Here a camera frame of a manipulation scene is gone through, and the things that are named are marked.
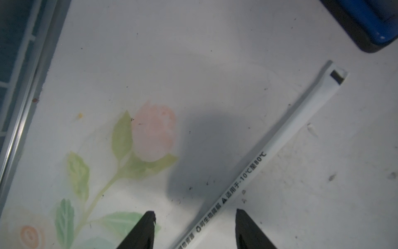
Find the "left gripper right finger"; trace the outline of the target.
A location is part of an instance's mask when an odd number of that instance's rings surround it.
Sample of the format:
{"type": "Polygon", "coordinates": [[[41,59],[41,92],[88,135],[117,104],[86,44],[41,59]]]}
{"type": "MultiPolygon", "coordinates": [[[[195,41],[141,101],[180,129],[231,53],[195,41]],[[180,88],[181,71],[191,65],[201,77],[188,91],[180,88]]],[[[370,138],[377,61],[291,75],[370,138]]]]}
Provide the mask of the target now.
{"type": "Polygon", "coordinates": [[[238,249],[276,249],[276,246],[242,209],[236,210],[235,238],[238,249]]]}

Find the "lone straw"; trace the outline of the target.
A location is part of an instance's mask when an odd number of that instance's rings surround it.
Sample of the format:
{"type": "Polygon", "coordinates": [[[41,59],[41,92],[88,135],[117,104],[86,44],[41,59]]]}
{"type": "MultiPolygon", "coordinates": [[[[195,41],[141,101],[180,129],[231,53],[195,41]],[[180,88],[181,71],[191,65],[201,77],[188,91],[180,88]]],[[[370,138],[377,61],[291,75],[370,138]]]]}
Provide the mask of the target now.
{"type": "Polygon", "coordinates": [[[209,210],[174,245],[176,249],[194,249],[209,232],[211,225],[234,202],[239,193],[263,170],[287,142],[338,92],[349,72],[333,61],[321,69],[315,82],[288,110],[278,129],[242,172],[231,181],[209,210]]]}

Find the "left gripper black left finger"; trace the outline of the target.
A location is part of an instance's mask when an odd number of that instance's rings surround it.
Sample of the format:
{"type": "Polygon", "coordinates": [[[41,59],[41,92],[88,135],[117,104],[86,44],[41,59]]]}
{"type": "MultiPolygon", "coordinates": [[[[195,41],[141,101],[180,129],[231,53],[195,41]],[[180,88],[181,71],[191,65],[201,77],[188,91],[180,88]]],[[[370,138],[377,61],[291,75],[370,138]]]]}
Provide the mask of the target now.
{"type": "Polygon", "coordinates": [[[153,249],[155,225],[155,212],[147,211],[117,249],[153,249]]]}

